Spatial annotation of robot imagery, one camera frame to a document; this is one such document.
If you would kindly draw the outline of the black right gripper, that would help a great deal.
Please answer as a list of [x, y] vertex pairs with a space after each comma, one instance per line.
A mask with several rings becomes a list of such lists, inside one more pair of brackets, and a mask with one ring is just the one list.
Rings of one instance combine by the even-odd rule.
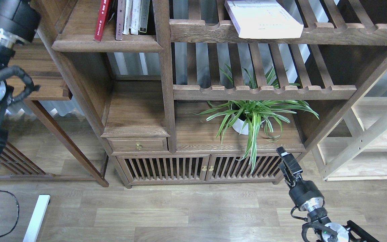
[[304, 180], [300, 164], [284, 147], [275, 149], [282, 162], [278, 165], [289, 187], [289, 196], [299, 211], [313, 211], [324, 207], [324, 195], [313, 181]]

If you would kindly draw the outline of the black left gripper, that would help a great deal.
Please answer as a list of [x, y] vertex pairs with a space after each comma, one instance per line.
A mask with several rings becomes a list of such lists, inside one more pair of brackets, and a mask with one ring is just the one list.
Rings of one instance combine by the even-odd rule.
[[23, 41], [33, 41], [40, 20], [41, 15], [29, 0], [0, 0], [0, 29]]

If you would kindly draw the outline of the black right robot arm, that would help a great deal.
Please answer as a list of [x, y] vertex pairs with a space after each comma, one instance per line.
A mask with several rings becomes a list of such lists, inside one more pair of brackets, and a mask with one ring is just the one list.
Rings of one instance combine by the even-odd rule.
[[301, 176], [303, 170], [298, 164], [295, 157], [286, 152], [284, 147], [278, 147], [277, 153], [282, 159], [278, 165], [281, 169], [285, 182], [289, 187], [289, 196], [294, 202], [295, 209], [299, 211], [308, 211], [308, 216], [292, 216], [295, 219], [305, 221], [302, 226], [302, 239], [307, 242], [307, 231], [313, 228], [314, 233], [318, 236], [318, 242], [376, 242], [372, 235], [363, 230], [355, 222], [349, 220], [347, 225], [343, 226], [333, 223], [328, 217], [327, 210], [324, 208], [324, 195], [319, 191], [313, 181], [304, 180]]

